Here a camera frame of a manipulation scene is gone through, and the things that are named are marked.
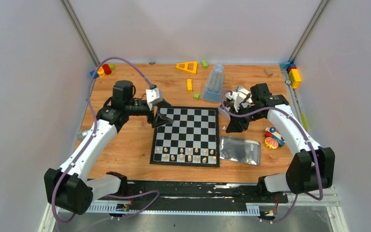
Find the folding chess board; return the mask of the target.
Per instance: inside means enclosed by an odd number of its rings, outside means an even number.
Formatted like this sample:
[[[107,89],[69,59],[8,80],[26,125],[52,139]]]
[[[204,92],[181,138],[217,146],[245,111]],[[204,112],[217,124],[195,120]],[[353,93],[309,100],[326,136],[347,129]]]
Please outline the folding chess board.
[[[171,124],[158,127],[154,131],[154,139],[151,149],[151,164],[196,166],[196,167],[219,167],[220,149],[219,149],[219,110],[213,107],[185,107],[173,106],[171,108],[161,108],[161,113],[166,114],[174,120]],[[184,160],[180,160],[180,148],[184,149]],[[214,149],[214,155],[210,155],[210,150]],[[162,156],[168,155],[168,160],[163,160]],[[170,160],[170,156],[175,156],[175,161]],[[187,161],[187,156],[192,155],[192,162]]]

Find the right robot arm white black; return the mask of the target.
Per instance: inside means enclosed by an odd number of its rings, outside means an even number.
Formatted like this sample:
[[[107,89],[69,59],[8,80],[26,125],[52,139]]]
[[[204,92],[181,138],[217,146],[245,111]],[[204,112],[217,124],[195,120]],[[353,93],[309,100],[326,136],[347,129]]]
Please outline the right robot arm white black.
[[[317,200],[323,198],[323,190],[333,184],[335,153],[330,147],[322,147],[304,129],[294,116],[283,95],[270,93],[266,83],[256,84],[240,94],[226,91],[221,107],[230,116],[227,133],[243,132],[250,122],[267,119],[282,136],[293,158],[285,173],[262,176],[258,180],[257,197],[268,202],[276,192],[294,194],[318,190]]]

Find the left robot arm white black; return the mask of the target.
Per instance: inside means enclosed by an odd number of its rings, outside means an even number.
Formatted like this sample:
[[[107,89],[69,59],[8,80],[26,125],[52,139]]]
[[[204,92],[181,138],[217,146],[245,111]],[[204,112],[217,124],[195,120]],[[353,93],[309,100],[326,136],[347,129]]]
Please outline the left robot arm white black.
[[[105,176],[88,179],[88,175],[108,143],[119,133],[131,116],[145,116],[152,128],[173,120],[159,112],[169,107],[162,91],[151,85],[144,100],[134,97],[131,81],[117,81],[112,96],[95,116],[94,123],[74,153],[57,169],[49,168],[44,174],[45,190],[52,209],[65,209],[82,215],[94,200],[113,195],[122,200],[128,195],[127,177],[110,171]]]

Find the tin box with dark pieces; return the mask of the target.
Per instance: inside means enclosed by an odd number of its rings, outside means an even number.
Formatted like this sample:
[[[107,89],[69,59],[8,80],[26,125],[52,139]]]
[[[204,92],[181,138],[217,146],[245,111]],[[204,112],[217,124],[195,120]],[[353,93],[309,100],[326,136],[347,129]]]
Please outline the tin box with dark pieces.
[[[237,86],[225,95],[223,103],[225,108],[233,114],[242,113],[243,109],[253,104],[251,92],[242,86]]]

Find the tin lid with light pieces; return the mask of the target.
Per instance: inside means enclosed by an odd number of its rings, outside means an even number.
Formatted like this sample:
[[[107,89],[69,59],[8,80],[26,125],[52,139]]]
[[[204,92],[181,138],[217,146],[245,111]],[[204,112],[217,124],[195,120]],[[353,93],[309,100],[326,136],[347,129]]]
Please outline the tin lid with light pieces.
[[[222,136],[220,158],[252,166],[260,164],[261,145],[257,141]]]

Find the green cube middle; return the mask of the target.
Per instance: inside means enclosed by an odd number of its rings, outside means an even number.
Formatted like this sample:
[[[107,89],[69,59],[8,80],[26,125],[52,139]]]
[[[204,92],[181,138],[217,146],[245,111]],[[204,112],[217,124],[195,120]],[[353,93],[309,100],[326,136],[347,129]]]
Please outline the green cube middle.
[[[194,98],[195,100],[199,100],[199,99],[200,99],[200,94],[195,93],[195,94],[193,95],[193,98]]]

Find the green cube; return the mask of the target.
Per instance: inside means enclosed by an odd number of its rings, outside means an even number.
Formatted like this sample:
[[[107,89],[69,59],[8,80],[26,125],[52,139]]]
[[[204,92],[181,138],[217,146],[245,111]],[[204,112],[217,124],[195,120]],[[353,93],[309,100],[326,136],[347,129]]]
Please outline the green cube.
[[[199,99],[200,99],[200,94],[195,93],[195,94],[193,95],[193,98],[194,98],[195,100],[199,100]]]
[[[201,66],[203,69],[207,69],[208,68],[208,62],[204,59],[201,60]]]

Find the toy car red blue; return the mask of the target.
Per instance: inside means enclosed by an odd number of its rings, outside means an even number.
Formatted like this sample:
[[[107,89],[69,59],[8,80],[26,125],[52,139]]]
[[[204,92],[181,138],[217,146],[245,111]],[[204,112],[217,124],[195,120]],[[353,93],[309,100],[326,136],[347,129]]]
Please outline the toy car red blue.
[[[269,127],[265,129],[265,147],[268,149],[275,150],[285,145],[285,141],[275,127]]]

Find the yellow curved block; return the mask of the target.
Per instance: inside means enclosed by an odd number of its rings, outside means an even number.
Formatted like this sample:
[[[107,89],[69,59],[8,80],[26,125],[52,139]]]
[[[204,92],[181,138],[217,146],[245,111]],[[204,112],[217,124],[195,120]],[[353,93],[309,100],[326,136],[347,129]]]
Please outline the yellow curved block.
[[[186,80],[186,88],[188,92],[193,92],[192,79]]]

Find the bubble-wrapped blue metronome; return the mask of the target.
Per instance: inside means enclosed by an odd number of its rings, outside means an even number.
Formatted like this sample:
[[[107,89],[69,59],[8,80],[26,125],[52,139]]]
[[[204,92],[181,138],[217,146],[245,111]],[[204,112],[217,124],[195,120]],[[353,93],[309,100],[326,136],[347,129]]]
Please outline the bubble-wrapped blue metronome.
[[[212,103],[219,103],[221,94],[223,93],[223,83],[224,66],[216,64],[202,88],[201,99]]]

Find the yellow triangle block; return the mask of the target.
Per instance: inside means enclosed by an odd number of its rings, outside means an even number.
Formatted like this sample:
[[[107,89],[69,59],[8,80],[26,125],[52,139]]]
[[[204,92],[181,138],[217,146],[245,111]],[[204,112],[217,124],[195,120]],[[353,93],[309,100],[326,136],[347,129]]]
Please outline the yellow triangle block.
[[[198,69],[198,62],[197,61],[181,62],[177,63],[175,67],[177,70],[196,75]]]

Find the brown wooden block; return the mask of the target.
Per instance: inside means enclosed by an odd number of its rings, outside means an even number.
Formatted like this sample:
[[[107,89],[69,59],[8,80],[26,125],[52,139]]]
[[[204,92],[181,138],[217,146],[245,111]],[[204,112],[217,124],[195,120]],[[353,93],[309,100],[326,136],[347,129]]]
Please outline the brown wooden block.
[[[268,69],[268,68],[265,68],[265,69],[264,69],[264,73],[265,73],[265,75],[266,75],[267,77],[271,77],[271,76],[273,76],[273,72],[272,72],[272,70],[270,70],[270,69]]]

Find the stacked coloured bricks right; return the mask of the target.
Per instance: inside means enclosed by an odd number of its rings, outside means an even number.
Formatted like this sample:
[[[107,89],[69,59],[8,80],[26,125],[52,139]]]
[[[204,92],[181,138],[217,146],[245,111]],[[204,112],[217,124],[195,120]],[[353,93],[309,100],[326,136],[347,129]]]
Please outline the stacked coloured bricks right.
[[[297,89],[302,83],[302,79],[297,66],[290,62],[280,63],[279,66],[281,70],[287,71],[292,88]]]

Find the silver metal cylinder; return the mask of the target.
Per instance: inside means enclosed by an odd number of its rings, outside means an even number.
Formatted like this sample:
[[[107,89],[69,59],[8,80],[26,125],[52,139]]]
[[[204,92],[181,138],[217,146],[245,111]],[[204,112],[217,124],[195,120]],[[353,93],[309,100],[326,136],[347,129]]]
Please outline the silver metal cylinder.
[[[76,138],[78,141],[82,141],[85,139],[85,137],[90,133],[90,129],[88,130],[81,130],[77,133]]]

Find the aluminium frame rail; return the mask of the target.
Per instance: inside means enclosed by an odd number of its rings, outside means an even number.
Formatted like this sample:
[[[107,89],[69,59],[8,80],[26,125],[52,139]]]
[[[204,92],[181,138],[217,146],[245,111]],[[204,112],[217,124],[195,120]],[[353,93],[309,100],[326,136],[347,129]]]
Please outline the aluminium frame rail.
[[[124,218],[141,213],[254,217],[273,224],[287,221],[300,198],[291,193],[266,193],[256,184],[128,180],[120,177],[116,193],[95,196],[92,180],[75,176],[45,178],[48,202],[82,215],[108,213]]]

